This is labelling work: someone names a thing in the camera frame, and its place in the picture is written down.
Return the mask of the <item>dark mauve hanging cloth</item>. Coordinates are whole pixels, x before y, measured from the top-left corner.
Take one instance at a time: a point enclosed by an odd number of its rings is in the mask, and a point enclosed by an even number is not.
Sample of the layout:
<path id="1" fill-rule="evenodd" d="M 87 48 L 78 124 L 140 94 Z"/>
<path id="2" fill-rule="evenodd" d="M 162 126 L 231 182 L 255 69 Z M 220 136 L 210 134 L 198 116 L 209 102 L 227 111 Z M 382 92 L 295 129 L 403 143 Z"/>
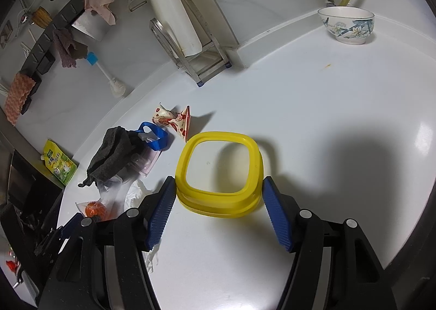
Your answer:
<path id="1" fill-rule="evenodd" d="M 53 30 L 53 43 L 63 68 L 75 68 L 77 60 L 87 57 L 88 46 L 75 40 L 67 28 Z"/>

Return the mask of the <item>white floral ceramic bowl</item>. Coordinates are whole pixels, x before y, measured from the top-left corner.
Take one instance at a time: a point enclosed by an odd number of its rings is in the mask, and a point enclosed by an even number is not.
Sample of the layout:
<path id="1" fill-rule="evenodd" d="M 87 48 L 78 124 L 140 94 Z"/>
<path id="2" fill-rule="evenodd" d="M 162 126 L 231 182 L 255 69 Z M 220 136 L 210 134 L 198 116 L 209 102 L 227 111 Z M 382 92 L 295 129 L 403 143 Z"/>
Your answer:
<path id="1" fill-rule="evenodd" d="M 325 7 L 318 14 L 325 29 L 341 43 L 365 44 L 374 30 L 375 15 L 358 7 Z"/>

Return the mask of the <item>white cutting board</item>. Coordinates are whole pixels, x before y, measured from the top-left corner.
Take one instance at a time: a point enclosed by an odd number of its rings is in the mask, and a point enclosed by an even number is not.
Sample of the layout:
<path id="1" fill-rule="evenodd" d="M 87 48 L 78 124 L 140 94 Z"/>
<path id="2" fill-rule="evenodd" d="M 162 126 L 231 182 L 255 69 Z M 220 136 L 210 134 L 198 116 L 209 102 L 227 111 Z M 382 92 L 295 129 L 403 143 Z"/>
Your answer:
<path id="1" fill-rule="evenodd" d="M 202 44 L 181 0 L 150 0 L 156 18 L 186 56 L 201 53 Z"/>

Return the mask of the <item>green yellow refill pouch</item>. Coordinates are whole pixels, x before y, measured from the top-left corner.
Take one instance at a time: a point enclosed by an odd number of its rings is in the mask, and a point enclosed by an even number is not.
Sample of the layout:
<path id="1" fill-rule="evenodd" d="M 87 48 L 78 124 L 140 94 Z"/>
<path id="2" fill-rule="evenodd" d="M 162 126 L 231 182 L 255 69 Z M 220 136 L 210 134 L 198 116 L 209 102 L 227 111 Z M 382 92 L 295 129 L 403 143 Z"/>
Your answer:
<path id="1" fill-rule="evenodd" d="M 67 186 L 76 173 L 78 166 L 52 140 L 47 140 L 41 155 L 45 167 Z"/>

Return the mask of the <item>wooden brush bundle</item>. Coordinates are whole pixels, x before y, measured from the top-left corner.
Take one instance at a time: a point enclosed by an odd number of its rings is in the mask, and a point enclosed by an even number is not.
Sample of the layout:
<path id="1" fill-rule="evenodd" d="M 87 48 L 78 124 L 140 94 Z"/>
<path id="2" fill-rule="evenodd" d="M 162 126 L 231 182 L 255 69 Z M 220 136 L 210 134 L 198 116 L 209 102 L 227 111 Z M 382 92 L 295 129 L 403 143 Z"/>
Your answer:
<path id="1" fill-rule="evenodd" d="M 42 29 L 47 28 L 53 21 L 50 13 L 48 13 L 48 11 L 43 7 L 37 8 L 37 10 L 32 13 L 31 19 L 35 25 Z"/>

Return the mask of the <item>steel cutting board rack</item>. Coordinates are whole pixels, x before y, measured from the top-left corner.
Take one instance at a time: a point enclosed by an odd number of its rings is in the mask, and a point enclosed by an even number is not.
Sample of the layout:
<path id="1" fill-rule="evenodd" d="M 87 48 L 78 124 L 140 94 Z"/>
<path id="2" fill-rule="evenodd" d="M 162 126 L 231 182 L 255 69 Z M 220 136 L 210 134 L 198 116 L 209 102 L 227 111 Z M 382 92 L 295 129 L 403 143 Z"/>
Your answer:
<path id="1" fill-rule="evenodd" d="M 157 18 L 150 20 L 149 28 L 177 68 L 201 87 L 232 63 L 193 0 L 180 0 L 179 8 L 185 10 L 176 15 L 180 29 Z"/>

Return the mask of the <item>steel cleaver blade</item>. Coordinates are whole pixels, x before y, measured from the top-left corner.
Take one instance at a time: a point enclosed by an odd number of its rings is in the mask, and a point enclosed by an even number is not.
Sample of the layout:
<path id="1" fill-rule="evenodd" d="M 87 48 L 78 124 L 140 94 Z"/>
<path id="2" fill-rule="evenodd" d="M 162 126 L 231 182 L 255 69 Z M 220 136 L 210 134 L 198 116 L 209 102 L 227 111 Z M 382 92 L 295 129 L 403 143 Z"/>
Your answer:
<path id="1" fill-rule="evenodd" d="M 96 41 L 102 41 L 111 28 L 95 11 L 84 12 L 72 23 L 72 27 Z"/>

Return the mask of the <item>orange patterned dish cloth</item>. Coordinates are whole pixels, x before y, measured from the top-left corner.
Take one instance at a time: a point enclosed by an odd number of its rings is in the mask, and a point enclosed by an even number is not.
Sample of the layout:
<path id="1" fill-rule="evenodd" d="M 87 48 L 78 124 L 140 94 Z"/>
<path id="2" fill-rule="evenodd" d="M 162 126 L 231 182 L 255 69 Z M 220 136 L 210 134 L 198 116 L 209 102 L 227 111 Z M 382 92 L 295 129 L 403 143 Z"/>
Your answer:
<path id="1" fill-rule="evenodd" d="M 15 75 L 4 104 L 7 121 L 15 126 L 35 81 L 24 72 Z"/>

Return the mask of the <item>black cloth with blue strap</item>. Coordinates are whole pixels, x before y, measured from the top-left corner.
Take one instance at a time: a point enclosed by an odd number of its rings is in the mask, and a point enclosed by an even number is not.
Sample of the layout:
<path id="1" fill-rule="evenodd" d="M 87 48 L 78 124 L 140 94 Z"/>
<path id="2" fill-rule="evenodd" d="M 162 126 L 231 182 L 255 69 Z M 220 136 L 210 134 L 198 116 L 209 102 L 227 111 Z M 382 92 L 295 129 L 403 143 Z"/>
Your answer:
<path id="1" fill-rule="evenodd" d="M 151 122 L 142 122 L 134 131 L 121 126 L 110 128 L 89 163 L 85 180 L 78 187 L 106 183 L 132 161 L 133 155 L 140 155 L 147 148 L 161 151 L 167 145 L 168 132 Z"/>

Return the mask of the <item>black stove range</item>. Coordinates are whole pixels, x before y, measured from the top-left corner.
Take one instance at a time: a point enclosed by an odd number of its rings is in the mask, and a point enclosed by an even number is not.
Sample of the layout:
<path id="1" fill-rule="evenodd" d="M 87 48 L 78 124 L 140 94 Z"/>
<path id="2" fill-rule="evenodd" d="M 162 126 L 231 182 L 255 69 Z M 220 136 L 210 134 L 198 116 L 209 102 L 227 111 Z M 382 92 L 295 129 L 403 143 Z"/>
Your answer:
<path id="1" fill-rule="evenodd" d="M 31 259 L 57 228 L 64 187 L 1 146 L 1 233 L 15 256 Z"/>

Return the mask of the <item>black wall rail rack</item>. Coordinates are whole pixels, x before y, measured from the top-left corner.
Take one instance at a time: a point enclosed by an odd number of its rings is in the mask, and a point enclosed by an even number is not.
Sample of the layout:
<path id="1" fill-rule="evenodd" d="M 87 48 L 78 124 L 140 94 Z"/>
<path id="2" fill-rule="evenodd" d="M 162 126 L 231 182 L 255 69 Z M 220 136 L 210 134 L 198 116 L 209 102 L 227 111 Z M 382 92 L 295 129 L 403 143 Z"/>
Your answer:
<path id="1" fill-rule="evenodd" d="M 27 76 L 44 75 L 48 72 L 55 60 L 50 52 L 53 45 L 53 30 L 70 28 L 72 23 L 84 12 L 86 12 L 84 0 L 69 0 L 58 12 L 50 25 L 39 36 L 22 66 L 22 71 Z"/>

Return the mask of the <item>red white snack wrapper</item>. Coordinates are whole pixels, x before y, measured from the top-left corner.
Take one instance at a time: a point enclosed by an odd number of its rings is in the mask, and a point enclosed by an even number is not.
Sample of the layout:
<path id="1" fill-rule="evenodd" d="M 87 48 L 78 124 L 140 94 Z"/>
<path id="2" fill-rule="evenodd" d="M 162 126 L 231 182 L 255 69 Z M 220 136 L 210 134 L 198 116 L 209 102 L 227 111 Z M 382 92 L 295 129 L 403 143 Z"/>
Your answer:
<path id="1" fill-rule="evenodd" d="M 159 126 L 173 128 L 183 141 L 187 142 L 191 123 L 190 107 L 186 106 L 181 112 L 173 112 L 159 104 L 152 116 L 152 122 Z"/>

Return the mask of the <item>clear cup with orange residue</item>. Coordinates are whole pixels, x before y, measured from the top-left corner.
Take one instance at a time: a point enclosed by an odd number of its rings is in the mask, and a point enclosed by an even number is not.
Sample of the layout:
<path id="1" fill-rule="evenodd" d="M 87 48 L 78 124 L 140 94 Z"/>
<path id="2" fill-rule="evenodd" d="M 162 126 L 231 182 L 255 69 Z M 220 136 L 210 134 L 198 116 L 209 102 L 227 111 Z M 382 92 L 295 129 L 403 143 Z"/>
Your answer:
<path id="1" fill-rule="evenodd" d="M 116 191 L 104 191 L 98 198 L 81 203 L 75 203 L 78 211 L 88 218 L 96 218 L 97 221 L 108 221 L 113 218 L 116 209 Z"/>

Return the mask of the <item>blue white bottle brush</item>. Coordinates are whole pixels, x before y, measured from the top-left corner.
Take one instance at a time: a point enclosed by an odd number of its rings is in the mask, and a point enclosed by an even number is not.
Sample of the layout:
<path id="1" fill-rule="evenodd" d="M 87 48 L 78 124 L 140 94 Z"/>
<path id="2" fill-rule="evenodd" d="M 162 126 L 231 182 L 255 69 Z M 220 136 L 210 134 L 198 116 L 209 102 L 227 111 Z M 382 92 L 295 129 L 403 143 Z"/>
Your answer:
<path id="1" fill-rule="evenodd" d="M 109 82 L 109 87 L 111 89 L 111 93 L 115 98 L 121 98 L 126 93 L 126 86 L 124 83 L 113 77 L 100 63 L 98 57 L 94 52 L 88 52 L 86 56 L 86 60 L 91 66 L 96 66 L 101 73 L 104 75 L 104 77 Z"/>

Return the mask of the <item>wall power socket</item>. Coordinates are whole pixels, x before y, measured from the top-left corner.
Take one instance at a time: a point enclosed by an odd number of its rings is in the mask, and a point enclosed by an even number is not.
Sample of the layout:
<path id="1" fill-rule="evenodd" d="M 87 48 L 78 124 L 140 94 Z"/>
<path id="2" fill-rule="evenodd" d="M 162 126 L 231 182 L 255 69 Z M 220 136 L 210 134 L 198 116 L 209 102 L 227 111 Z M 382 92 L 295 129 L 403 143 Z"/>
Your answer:
<path id="1" fill-rule="evenodd" d="M 2 49 L 5 48 L 5 46 L 10 41 L 10 38 L 13 34 L 13 26 L 11 22 L 8 20 L 6 24 L 3 26 L 1 33 L 0 33 L 0 46 Z"/>

